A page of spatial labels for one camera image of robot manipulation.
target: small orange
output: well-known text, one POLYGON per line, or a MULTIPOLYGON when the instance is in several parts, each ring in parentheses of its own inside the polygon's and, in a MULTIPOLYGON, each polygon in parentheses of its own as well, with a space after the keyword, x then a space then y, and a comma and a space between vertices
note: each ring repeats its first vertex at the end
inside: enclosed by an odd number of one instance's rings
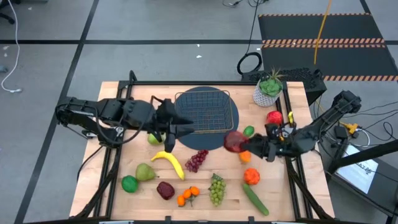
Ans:
POLYGON ((182 194, 182 196, 183 196, 184 198, 189 198, 189 197, 191 197, 191 191, 190 191, 189 189, 184 190, 184 193, 182 194))
POLYGON ((200 190, 199 190, 199 188, 197 188, 197 187, 190 187, 190 190, 191 190, 191 193, 192 193, 194 196, 198 196, 198 195, 200 194, 200 190))
POLYGON ((185 205, 185 198, 184 198, 184 196, 179 195, 179 196, 177 197, 177 203, 178 203, 179 207, 184 206, 184 205, 185 205))

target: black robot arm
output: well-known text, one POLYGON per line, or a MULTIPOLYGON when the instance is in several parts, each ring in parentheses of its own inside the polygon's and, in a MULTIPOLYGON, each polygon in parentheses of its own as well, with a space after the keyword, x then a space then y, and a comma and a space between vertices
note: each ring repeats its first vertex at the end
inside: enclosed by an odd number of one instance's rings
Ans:
POLYGON ((248 142, 242 143, 243 150, 272 162, 275 156, 297 157, 311 151, 317 141, 347 113, 356 113, 361 108, 361 99, 350 91, 335 96, 332 106, 311 124, 304 128, 285 128, 288 124, 266 124, 267 136, 255 134, 248 142))
POLYGON ((150 103, 142 100, 103 99, 101 101, 79 100, 66 97, 55 108, 58 122, 64 126, 79 125, 97 135, 102 146, 117 147, 131 141, 134 137, 115 141, 119 132, 116 128, 147 131, 162 142, 161 134, 166 134, 165 151, 171 152, 175 140, 194 132, 181 124, 192 124, 192 121, 179 116, 171 99, 160 100, 152 96, 150 103), (157 110, 152 106, 153 100, 161 102, 157 110))

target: green apple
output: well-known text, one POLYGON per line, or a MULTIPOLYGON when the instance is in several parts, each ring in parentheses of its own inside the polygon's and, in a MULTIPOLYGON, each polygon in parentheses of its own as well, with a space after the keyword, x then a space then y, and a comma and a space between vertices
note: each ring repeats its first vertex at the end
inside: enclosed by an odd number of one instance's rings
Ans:
MULTIPOLYGON (((162 134, 162 140, 164 141, 165 139, 166 139, 166 134, 163 133, 162 134)), ((154 145, 154 146, 163 143, 163 142, 158 142, 153 134, 148 134, 148 142, 149 142, 149 144, 154 145)))

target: green cucumber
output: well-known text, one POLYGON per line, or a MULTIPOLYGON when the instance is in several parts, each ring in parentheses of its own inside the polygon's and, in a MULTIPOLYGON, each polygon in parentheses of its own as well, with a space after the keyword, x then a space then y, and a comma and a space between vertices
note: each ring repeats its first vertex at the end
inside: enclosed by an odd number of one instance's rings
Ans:
POLYGON ((251 203, 253 203, 253 205, 256 206, 261 213, 263 213, 265 216, 269 215, 266 206, 260 201, 259 197, 257 197, 256 193, 254 193, 248 184, 243 184, 243 190, 250 199, 251 203))
POLYGON ((246 137, 250 137, 254 134, 254 127, 253 126, 247 126, 244 130, 243 130, 243 135, 246 137))

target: banana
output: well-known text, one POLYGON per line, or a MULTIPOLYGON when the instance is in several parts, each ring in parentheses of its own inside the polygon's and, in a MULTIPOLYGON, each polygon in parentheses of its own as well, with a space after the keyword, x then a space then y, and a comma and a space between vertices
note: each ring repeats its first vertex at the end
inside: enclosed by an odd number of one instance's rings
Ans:
POLYGON ((184 180, 185 175, 184 175, 184 171, 182 170, 182 166, 179 163, 179 161, 174 157, 173 154, 165 152, 165 151, 161 151, 158 152, 152 159, 150 159, 151 162, 153 162, 155 159, 160 159, 160 158, 164 158, 167 159, 168 161, 170 161, 177 173, 177 175, 184 180))

